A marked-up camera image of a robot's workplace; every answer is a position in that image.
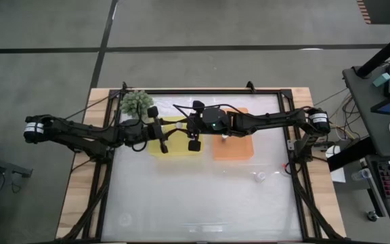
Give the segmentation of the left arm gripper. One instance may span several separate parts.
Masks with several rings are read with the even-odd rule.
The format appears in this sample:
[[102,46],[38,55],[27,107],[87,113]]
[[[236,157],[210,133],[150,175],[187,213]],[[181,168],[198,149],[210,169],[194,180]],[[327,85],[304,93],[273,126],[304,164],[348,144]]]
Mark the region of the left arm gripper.
[[158,118],[158,109],[156,106],[152,106],[147,109],[147,118],[152,119],[152,122],[144,121],[144,144],[147,144],[149,141],[158,140],[160,143],[160,151],[162,153],[168,153],[168,148],[165,144],[165,140],[168,140],[169,137],[177,132],[182,131],[182,129],[171,129],[166,133],[163,133],[162,125],[172,125],[176,124],[176,121],[166,121],[164,119]]

